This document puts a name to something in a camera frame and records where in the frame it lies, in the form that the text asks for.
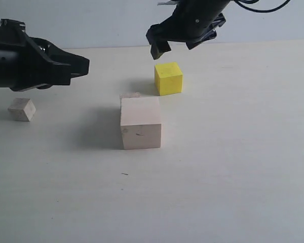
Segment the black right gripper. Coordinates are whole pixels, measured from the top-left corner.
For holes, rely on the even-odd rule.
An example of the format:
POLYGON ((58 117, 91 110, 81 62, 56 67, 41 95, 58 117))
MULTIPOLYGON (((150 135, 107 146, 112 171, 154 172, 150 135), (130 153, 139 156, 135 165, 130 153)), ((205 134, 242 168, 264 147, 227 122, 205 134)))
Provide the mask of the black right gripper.
POLYGON ((191 50, 215 39, 215 29, 226 22, 222 11, 229 3, 220 0, 178 1, 172 15, 152 25, 146 33, 152 58, 157 60, 170 52, 168 42, 186 43, 191 50))

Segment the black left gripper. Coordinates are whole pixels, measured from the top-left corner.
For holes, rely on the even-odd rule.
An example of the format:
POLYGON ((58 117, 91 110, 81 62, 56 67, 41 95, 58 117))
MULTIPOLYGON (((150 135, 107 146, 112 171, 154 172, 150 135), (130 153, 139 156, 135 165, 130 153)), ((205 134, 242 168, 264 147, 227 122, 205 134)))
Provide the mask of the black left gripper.
POLYGON ((69 85, 71 78, 86 76, 90 60, 60 49, 46 40, 38 45, 25 31, 25 23, 1 19, 0 88, 15 92, 69 85))

